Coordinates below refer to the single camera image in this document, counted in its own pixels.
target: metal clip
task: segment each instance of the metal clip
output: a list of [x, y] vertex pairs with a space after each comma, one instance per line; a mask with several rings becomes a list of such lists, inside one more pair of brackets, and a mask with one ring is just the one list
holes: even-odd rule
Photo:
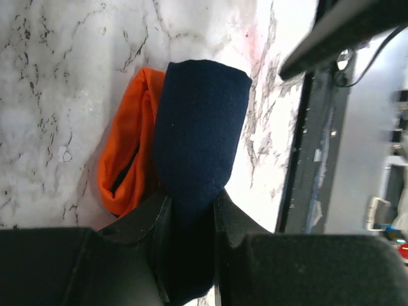
[[367, 213], [367, 229], [369, 231], [384, 231], [390, 223], [390, 220], [387, 220], [389, 209], [391, 209], [389, 201], [376, 196], [372, 197]]

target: red object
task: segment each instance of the red object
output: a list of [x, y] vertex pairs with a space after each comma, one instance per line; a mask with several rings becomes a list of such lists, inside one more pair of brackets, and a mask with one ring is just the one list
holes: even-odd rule
[[402, 244], [398, 248], [398, 252], [401, 255], [402, 261], [408, 265], [408, 244]]

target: orange cloth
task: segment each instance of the orange cloth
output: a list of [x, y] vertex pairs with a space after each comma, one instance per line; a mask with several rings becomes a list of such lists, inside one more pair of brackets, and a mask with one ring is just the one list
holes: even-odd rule
[[136, 208], [158, 187], [151, 152], [164, 76], [162, 71], [142, 68], [132, 79], [99, 160], [102, 202], [119, 217]]

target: gray metal panel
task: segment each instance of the gray metal panel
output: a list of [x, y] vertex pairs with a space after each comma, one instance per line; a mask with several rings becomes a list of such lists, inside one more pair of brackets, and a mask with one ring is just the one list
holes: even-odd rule
[[[359, 76], [383, 34], [359, 51]], [[394, 93], [404, 79], [408, 31], [400, 33], [382, 51], [363, 80], [350, 93], [331, 190], [325, 233], [366, 233], [365, 218], [371, 196], [381, 192], [389, 134], [395, 120]]]

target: marble countertop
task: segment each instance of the marble countertop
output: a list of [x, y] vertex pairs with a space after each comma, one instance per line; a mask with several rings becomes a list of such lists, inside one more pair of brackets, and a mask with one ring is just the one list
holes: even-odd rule
[[96, 165], [129, 80], [142, 66], [212, 59], [254, 81], [227, 189], [273, 231], [302, 86], [277, 71], [310, 30], [316, 4], [1, 1], [0, 228], [111, 223]]

